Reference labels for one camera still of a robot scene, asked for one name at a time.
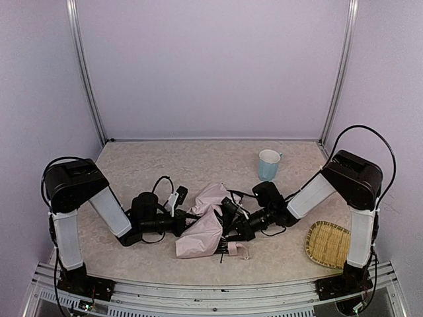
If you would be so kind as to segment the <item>pink umbrella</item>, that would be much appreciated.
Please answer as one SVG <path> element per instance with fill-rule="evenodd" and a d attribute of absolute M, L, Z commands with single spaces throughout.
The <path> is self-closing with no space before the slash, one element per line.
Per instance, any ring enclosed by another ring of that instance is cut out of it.
<path fill-rule="evenodd" d="M 224 231 L 235 219 L 236 211 L 229 210 L 229 203 L 238 203 L 241 197 L 231 194 L 222 183 L 207 185 L 195 198 L 189 215 L 198 216 L 176 240 L 176 257 L 191 259 L 212 256 L 216 253 L 250 258 L 249 249 L 240 242 L 229 242 Z"/>

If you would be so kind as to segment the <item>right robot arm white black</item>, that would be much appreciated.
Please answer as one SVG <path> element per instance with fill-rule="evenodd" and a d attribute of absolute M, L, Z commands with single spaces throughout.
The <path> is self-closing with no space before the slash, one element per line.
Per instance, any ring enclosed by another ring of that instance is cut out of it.
<path fill-rule="evenodd" d="M 260 210 L 238 216 L 223 232 L 227 242 L 250 241 L 270 225 L 292 227 L 312 209 L 338 193 L 351 212 L 350 247 L 343 272 L 316 281 L 321 300 L 373 287 L 368 267 L 375 257 L 379 204 L 387 193 L 375 163 L 345 150 L 332 151 L 323 167 L 295 193 L 283 197 L 273 182 L 252 189 Z"/>

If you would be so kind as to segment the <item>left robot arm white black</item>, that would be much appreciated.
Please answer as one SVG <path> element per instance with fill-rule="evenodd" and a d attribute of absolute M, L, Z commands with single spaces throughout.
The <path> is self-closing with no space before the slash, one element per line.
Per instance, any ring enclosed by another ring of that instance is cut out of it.
<path fill-rule="evenodd" d="M 49 208 L 50 236 L 60 266 L 57 287 L 60 290 L 96 299 L 109 300 L 115 282 L 87 274 L 79 244 L 78 211 L 88 203 L 108 230 L 124 247 L 144 243 L 144 234 L 161 236 L 170 232 L 179 237 L 187 229 L 187 220 L 198 217 L 179 209 L 187 188 L 172 187 L 165 204 L 153 190 L 133 198 L 124 210 L 109 181 L 93 160 L 60 157 L 49 162 L 41 180 L 41 194 Z"/>

